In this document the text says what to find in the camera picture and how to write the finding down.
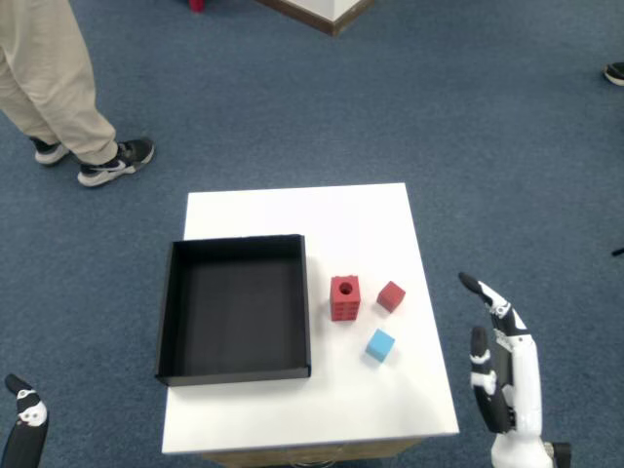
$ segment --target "white sole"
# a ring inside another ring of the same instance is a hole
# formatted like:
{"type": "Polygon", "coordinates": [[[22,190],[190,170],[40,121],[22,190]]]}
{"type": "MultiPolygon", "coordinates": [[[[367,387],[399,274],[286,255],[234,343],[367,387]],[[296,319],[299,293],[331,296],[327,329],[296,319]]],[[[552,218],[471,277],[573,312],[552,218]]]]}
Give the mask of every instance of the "white sole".
{"type": "Polygon", "coordinates": [[[39,151],[35,152],[35,161],[43,166],[52,166],[69,153],[70,151],[61,144],[54,152],[49,154],[40,153],[39,151]]]}
{"type": "Polygon", "coordinates": [[[618,80],[617,78],[613,78],[611,75],[609,75],[606,70],[603,72],[604,74],[604,78],[606,78],[608,81],[610,81],[611,83],[613,83],[616,86],[624,86],[624,80],[618,80]]]}
{"type": "Polygon", "coordinates": [[[140,164],[138,164],[137,166],[129,166],[126,169],[123,169],[121,171],[113,171],[113,172],[102,171],[98,175],[94,175],[94,176],[86,176],[86,175],[83,175],[82,173],[78,173],[78,181],[85,187],[97,187],[99,185],[104,185],[105,183],[110,182],[111,180],[114,180],[117,177],[123,176],[124,174],[134,174],[136,171],[141,169],[143,166],[145,166],[147,163],[149,163],[152,160],[152,157],[154,156],[155,148],[156,148],[155,145],[152,146],[152,150],[149,152],[147,157],[143,159],[140,162],[140,164]]]}

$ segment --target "red object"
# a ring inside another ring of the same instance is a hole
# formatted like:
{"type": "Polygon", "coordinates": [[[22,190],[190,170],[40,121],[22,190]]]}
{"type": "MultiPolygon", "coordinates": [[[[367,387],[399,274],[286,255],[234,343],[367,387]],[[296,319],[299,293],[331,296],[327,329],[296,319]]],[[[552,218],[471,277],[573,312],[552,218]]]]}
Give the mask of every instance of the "red object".
{"type": "Polygon", "coordinates": [[[195,13],[204,11],[204,0],[188,0],[188,6],[195,13]]]}
{"type": "Polygon", "coordinates": [[[331,319],[355,320],[360,308],[360,282],[357,276],[331,278],[331,319]]]}
{"type": "Polygon", "coordinates": [[[392,312],[401,303],[405,295],[406,292],[391,281],[381,290],[377,297],[377,302],[389,312],[392,312]]]}

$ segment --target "block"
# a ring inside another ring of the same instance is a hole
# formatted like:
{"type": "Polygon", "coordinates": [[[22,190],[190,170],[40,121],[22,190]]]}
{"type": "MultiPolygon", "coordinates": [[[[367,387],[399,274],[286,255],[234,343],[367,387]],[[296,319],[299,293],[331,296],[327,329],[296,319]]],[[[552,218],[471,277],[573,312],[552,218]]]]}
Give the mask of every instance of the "block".
{"type": "Polygon", "coordinates": [[[191,11],[200,13],[204,11],[204,0],[188,0],[188,6],[191,11]]]}
{"type": "Polygon", "coordinates": [[[357,276],[331,278],[331,319],[355,320],[360,308],[360,282],[357,276]]]}
{"type": "Polygon", "coordinates": [[[388,312],[392,312],[399,306],[405,295],[406,292],[391,281],[377,296],[377,303],[388,310],[388,312]]]}
{"type": "Polygon", "coordinates": [[[394,345],[394,338],[388,333],[377,329],[367,346],[367,353],[383,363],[394,345]]]}

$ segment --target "open box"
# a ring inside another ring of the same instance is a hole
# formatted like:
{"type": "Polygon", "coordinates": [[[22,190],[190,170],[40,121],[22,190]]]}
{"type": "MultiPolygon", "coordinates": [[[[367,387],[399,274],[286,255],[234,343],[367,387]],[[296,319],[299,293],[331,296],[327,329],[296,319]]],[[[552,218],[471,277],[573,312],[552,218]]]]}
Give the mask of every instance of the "open box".
{"type": "Polygon", "coordinates": [[[310,372],[303,236],[173,243],[156,378],[178,386],[310,372]]]}

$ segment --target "person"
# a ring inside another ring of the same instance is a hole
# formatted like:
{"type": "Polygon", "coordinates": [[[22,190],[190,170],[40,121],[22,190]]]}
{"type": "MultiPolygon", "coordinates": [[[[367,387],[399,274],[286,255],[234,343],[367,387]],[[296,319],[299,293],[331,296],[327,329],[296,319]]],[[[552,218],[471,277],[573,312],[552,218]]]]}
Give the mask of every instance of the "person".
{"type": "Polygon", "coordinates": [[[624,62],[610,63],[603,68],[604,78],[617,86],[624,86],[624,62]]]}
{"type": "Polygon", "coordinates": [[[51,166],[73,153],[95,187],[149,163],[148,138],[115,140],[96,108],[89,52],[68,0],[0,0],[0,109],[51,166]]]}

